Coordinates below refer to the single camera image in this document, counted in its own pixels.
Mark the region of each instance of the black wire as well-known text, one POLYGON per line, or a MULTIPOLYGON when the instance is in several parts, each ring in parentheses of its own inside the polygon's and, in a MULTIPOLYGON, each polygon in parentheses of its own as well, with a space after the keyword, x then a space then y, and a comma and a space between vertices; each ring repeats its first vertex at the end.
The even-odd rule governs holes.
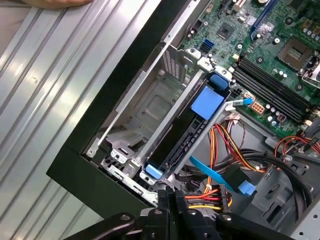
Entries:
POLYGON ((301 217, 301 214, 306 210, 308 206, 313 201, 313 197, 308 189, 308 187, 301 181, 300 176, 293 171, 286 163, 281 161, 280 159, 265 155, 262 153, 247 153, 245 154, 245 159, 248 161, 250 159, 258 160, 268 162, 270 164, 273 164, 279 168, 288 176, 291 185, 292 185, 292 191, 294 194, 294 200, 295 200, 295 218, 296 220, 301 217))
MULTIPOLYGON (((307 130, 304 133, 304 138, 309 138, 312 139, 317 133, 320 132, 320 120, 317 120, 317 122, 315 123, 315 126, 313 126, 313 124, 307 128, 307 130)), ((286 154, 290 155, 292 154, 294 151, 296 151, 299 148, 302 148, 304 145, 306 145, 303 141, 298 141, 295 145, 292 146, 291 149, 289 149, 287 151, 286 154)))

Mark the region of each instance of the metal panel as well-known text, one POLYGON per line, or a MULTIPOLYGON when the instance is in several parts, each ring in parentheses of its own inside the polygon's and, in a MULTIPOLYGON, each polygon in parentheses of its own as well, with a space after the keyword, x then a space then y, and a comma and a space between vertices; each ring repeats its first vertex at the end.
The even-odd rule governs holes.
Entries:
POLYGON ((320 196, 318 196, 294 226, 291 237, 299 240, 320 239, 320 196))
POLYGON ((31 9, 0 58, 0 239, 63 239, 100 220, 46 171, 159 2, 31 9))

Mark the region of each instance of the human hand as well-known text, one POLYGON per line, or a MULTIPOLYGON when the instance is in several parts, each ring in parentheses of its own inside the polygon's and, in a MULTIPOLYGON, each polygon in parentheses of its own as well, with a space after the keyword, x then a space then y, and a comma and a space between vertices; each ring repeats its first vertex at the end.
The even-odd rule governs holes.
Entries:
POLYGON ((25 4, 41 9, 61 9, 91 3, 93 0, 22 0, 25 4))

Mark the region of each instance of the blue tape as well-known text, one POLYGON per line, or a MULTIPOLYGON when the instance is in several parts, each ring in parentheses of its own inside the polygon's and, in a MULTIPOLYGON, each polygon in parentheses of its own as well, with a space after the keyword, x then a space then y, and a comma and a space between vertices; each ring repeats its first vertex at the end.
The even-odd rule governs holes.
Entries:
POLYGON ((208 121, 223 101, 224 98, 222 96, 213 91, 210 87, 205 86, 193 102, 191 109, 208 121))
POLYGON ((232 187, 222 178, 222 176, 213 171, 211 168, 209 168, 208 166, 204 165, 202 162, 200 162, 198 159, 196 159, 194 156, 191 156, 189 158, 190 162, 197 168, 199 169, 201 172, 207 174, 209 177, 211 177, 213 180, 215 180, 217 183, 219 184, 224 184, 226 186, 226 188, 228 188, 229 190, 233 191, 232 187))

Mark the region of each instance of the black cable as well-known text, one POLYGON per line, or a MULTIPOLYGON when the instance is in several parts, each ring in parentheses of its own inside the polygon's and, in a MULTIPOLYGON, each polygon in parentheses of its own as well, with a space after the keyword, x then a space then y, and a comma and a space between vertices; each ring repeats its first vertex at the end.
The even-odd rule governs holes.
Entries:
POLYGON ((295 218, 297 220, 313 201, 313 197, 308 187, 301 181, 299 175, 295 171, 293 171, 286 163, 282 162, 280 159, 273 156, 265 155, 262 153, 247 153, 244 157, 247 161, 250 160, 250 158, 252 158, 255 160, 260 159, 261 161, 273 164, 281 168, 281 170, 288 176, 294 194, 296 207, 295 218))

